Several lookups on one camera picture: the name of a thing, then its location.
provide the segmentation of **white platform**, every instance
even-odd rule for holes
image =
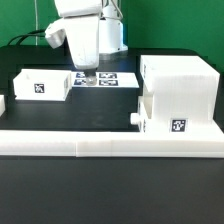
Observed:
[[[0,131],[0,155],[224,158],[220,135]]]

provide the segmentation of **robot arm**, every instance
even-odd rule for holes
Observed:
[[[59,47],[67,36],[72,60],[84,71],[87,84],[95,85],[99,65],[99,19],[107,0],[55,0],[62,19],[50,24],[46,39]]]

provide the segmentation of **black tabletop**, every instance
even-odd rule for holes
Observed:
[[[64,49],[15,48],[0,49],[0,90],[8,97],[24,66],[72,67]],[[121,71],[138,66],[138,51],[129,54],[113,62]],[[1,224],[224,222],[223,159],[0,157],[0,180]]]

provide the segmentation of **white cube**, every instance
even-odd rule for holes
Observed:
[[[71,88],[71,71],[22,69],[13,83],[16,100],[65,101]]]

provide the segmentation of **black cable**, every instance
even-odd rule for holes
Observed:
[[[18,38],[20,38],[20,37],[25,37],[25,39],[26,39],[27,37],[44,37],[44,36],[43,36],[43,35],[38,35],[38,34],[25,34],[25,35],[19,35],[19,36],[16,36],[16,37],[12,38],[12,39],[8,42],[7,46],[10,45],[14,40],[16,40],[16,39],[18,39]]]
[[[45,29],[40,29],[40,30],[34,30],[32,32],[29,32],[28,34],[38,34],[38,33],[44,33]],[[22,37],[17,43],[16,45],[20,45],[28,36],[24,36]]]

